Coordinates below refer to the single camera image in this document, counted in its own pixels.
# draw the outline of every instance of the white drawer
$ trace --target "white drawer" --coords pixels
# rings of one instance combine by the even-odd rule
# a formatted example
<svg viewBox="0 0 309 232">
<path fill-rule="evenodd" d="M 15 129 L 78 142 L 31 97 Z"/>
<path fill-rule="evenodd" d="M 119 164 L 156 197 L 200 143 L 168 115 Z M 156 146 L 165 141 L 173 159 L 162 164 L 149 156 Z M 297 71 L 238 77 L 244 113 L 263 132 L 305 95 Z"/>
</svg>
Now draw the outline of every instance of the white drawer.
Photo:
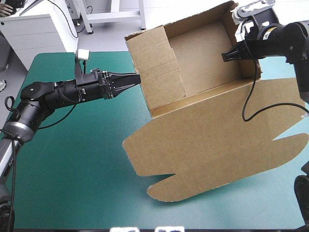
<svg viewBox="0 0 309 232">
<path fill-rule="evenodd" d="M 26 69 L 29 70 L 36 55 L 40 53 L 66 52 L 66 50 L 64 46 L 57 46 L 57 47 L 44 47 L 44 48 L 15 50 L 15 52 L 18 55 L 20 61 L 26 67 Z"/>
<path fill-rule="evenodd" d="M 14 50 L 56 47 L 63 45 L 61 38 L 56 32 L 6 36 L 6 39 Z"/>
<path fill-rule="evenodd" d="M 7 37 L 13 35 L 49 33 L 56 32 L 57 30 L 51 17 L 42 17 L 3 21 L 0 23 L 0 31 Z"/>
</svg>

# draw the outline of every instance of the green tabletop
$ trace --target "green tabletop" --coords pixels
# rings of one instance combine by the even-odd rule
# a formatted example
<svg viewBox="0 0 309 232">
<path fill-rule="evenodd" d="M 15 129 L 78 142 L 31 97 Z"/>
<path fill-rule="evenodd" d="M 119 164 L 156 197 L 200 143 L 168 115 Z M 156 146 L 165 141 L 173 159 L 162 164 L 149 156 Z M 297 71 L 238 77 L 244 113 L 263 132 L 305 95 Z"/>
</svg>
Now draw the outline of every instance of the green tabletop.
<svg viewBox="0 0 309 232">
<path fill-rule="evenodd" d="M 262 68 L 271 69 L 271 61 L 262 63 Z M 282 73 L 293 70 L 281 61 L 277 70 L 279 63 Z M 88 71 L 92 68 L 134 71 L 128 52 L 91 53 Z M 73 78 L 73 53 L 40 54 L 23 86 Z M 69 109 L 57 110 L 43 124 L 57 121 Z M 80 104 L 65 121 L 38 131 L 17 160 L 15 227 L 274 229 L 303 224 L 293 184 L 307 162 L 306 149 L 277 169 L 181 202 L 149 197 L 147 188 L 165 176 L 137 176 L 122 142 L 150 120 L 141 88 L 136 86 L 115 99 Z"/>
</svg>

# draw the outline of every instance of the cardboard box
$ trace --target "cardboard box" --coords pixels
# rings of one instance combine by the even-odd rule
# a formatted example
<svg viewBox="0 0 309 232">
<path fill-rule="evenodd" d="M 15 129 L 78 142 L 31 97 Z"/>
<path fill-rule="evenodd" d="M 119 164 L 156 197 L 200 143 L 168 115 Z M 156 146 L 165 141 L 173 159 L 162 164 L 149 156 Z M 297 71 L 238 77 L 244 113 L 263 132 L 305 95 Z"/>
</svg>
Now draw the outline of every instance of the cardboard box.
<svg viewBox="0 0 309 232">
<path fill-rule="evenodd" d="M 126 37 L 153 120 L 124 141 L 138 175 L 174 174 L 148 188 L 173 202 L 285 164 L 305 134 L 273 141 L 303 112 L 281 106 L 250 122 L 241 117 L 254 76 L 252 61 L 223 62 L 236 43 L 223 3 L 174 23 Z M 278 102 L 304 105 L 294 78 L 258 80 L 246 114 Z"/>
</svg>

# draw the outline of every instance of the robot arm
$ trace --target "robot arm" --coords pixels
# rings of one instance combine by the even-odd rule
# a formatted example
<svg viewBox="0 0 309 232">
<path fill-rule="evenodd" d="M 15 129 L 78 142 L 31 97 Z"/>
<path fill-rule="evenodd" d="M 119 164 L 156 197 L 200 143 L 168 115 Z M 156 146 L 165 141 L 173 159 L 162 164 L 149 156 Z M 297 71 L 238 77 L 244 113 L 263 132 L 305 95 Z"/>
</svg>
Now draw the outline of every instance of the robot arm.
<svg viewBox="0 0 309 232">
<path fill-rule="evenodd" d="M 256 1 L 233 11 L 239 24 L 238 42 L 222 54 L 223 60 L 284 56 L 294 65 L 300 98 L 309 103 L 309 21 L 281 25 L 272 9 L 274 3 Z"/>
<path fill-rule="evenodd" d="M 35 82 L 21 91 L 21 102 L 12 111 L 4 124 L 6 132 L 0 140 L 0 204 L 10 201 L 5 181 L 13 160 L 13 144 L 10 135 L 15 136 L 15 153 L 24 143 L 32 140 L 41 123 L 56 109 L 89 102 L 96 99 L 111 99 L 140 83 L 136 73 L 113 73 L 93 69 L 83 74 L 80 60 L 88 60 L 84 53 L 76 53 L 74 80 L 61 82 Z"/>
</svg>

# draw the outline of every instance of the black robotic arm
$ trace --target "black robotic arm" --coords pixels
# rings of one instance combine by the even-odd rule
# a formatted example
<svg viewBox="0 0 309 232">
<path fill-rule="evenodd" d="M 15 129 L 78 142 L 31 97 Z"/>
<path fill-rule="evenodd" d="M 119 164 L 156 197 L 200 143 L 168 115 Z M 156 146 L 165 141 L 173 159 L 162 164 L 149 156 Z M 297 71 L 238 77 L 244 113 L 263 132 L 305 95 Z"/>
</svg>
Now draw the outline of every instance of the black robotic arm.
<svg viewBox="0 0 309 232">
<path fill-rule="evenodd" d="M 140 84 L 140 75 L 136 73 L 113 73 L 99 69 L 93 69 L 89 74 L 82 73 L 78 55 L 76 52 L 74 80 L 34 82 L 22 89 L 21 102 L 16 108 L 13 108 L 13 97 L 6 99 L 6 106 L 12 114 L 1 130 L 4 137 L 0 141 L 0 231 L 6 231 L 5 228 L 8 227 L 10 210 L 11 217 L 14 215 L 8 205 L 14 195 L 11 196 L 5 185 L 8 173 L 23 144 L 31 141 L 37 130 L 46 128 L 40 128 L 41 123 L 58 108 L 74 108 L 83 102 L 111 99 Z M 12 100 L 11 107 L 8 106 L 9 98 Z M 11 230 L 13 224 L 14 219 L 11 219 Z"/>
<path fill-rule="evenodd" d="M 281 25 L 272 9 L 274 4 L 274 0 L 259 0 L 233 11 L 233 19 L 239 24 L 237 44 L 222 54 L 223 60 L 286 57 L 286 62 L 294 65 L 300 98 L 309 103 L 309 21 Z M 298 231 L 309 231 L 309 162 L 301 170 L 306 175 L 295 179 L 294 190 L 305 226 Z"/>
</svg>

